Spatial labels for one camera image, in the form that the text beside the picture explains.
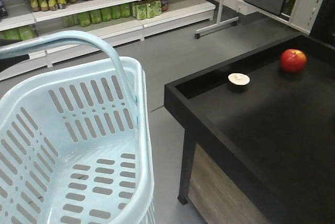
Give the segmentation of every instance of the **black tray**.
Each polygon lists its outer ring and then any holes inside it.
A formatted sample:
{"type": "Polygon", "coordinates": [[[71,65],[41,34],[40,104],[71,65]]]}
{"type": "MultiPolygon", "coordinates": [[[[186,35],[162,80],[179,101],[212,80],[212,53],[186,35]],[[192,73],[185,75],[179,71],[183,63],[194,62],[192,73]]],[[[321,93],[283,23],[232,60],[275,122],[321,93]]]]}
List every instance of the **black tray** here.
{"type": "Polygon", "coordinates": [[[213,147],[215,142],[206,140],[200,145],[269,220],[335,223],[334,48],[300,35],[217,64],[166,85],[169,87],[187,111],[178,115],[169,101],[166,108],[185,129],[192,128],[188,122],[196,117],[216,136],[222,147],[213,147]],[[280,68],[280,55],[289,48],[307,56],[307,65],[299,73],[280,68]],[[235,89],[229,83],[227,77],[234,72],[250,77],[246,89],[235,89]],[[220,148],[222,155],[232,158],[220,158],[220,148]],[[231,162],[230,166],[220,159],[231,162]]]}

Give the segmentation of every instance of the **red apple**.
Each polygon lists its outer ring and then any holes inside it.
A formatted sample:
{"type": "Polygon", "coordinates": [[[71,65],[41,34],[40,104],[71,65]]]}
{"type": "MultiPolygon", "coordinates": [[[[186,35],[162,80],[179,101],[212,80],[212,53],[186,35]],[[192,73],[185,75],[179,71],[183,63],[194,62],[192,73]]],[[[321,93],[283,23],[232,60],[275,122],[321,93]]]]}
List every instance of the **red apple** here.
{"type": "Polygon", "coordinates": [[[288,49],[281,55],[281,66],[286,72],[299,72],[307,62],[306,55],[301,50],[288,49]]]}

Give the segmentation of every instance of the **light blue plastic basket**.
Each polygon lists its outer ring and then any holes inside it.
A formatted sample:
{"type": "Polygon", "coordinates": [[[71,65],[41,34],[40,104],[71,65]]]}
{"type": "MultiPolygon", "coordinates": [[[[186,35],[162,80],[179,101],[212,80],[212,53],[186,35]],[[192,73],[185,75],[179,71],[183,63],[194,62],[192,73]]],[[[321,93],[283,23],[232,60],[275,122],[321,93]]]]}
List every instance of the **light blue plastic basket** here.
{"type": "Polygon", "coordinates": [[[0,59],[64,44],[110,59],[34,76],[0,100],[1,223],[153,224],[140,63],[81,31],[1,47],[0,59]]]}

